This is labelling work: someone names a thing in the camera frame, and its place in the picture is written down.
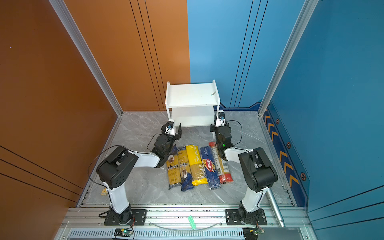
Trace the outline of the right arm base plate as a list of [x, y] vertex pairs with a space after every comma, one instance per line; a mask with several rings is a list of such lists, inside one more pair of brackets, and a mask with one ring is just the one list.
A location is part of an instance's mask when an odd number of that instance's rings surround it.
[[263, 209], [258, 209], [252, 213], [246, 212], [243, 208], [226, 209], [226, 222], [229, 226], [235, 225], [260, 225], [266, 226], [267, 217]]

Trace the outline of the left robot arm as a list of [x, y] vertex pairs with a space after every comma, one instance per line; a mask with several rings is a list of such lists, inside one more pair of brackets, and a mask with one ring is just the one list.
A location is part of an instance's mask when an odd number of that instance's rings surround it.
[[111, 201], [107, 215], [119, 225], [134, 223], [134, 213], [125, 187], [131, 171], [139, 167], [162, 167], [171, 155], [174, 142], [182, 137], [182, 125], [177, 126], [174, 120], [169, 120], [161, 130], [162, 133], [157, 137], [149, 153], [140, 153], [124, 146], [117, 146], [97, 167], [97, 174], [107, 188]]

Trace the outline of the Ankara spaghetti bag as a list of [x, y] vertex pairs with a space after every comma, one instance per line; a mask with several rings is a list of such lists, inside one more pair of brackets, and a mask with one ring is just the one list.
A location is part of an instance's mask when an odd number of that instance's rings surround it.
[[171, 148], [171, 153], [167, 158], [167, 174], [169, 179], [169, 190], [182, 184], [178, 149], [176, 145]]
[[189, 165], [189, 159], [187, 154], [186, 147], [178, 149], [178, 158], [179, 158], [179, 170], [181, 175], [181, 191], [186, 192], [194, 188], [193, 185], [193, 176], [191, 173], [191, 168]]

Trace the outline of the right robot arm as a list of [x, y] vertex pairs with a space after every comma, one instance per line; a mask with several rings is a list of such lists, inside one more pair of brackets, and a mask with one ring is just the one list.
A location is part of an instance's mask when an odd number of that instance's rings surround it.
[[264, 196], [267, 196], [278, 224], [284, 227], [283, 216], [271, 190], [273, 184], [278, 181], [278, 174], [264, 149], [247, 150], [235, 147], [229, 124], [212, 124], [210, 131], [215, 133], [220, 158], [239, 163], [248, 186], [244, 198], [240, 201], [239, 221], [244, 225], [266, 225], [265, 212], [260, 204]]

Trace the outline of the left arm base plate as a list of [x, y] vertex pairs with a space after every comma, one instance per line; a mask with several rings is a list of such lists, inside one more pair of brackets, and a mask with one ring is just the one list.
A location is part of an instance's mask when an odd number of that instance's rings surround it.
[[105, 226], [143, 226], [147, 217], [145, 209], [127, 209], [121, 214], [109, 209], [104, 221]]

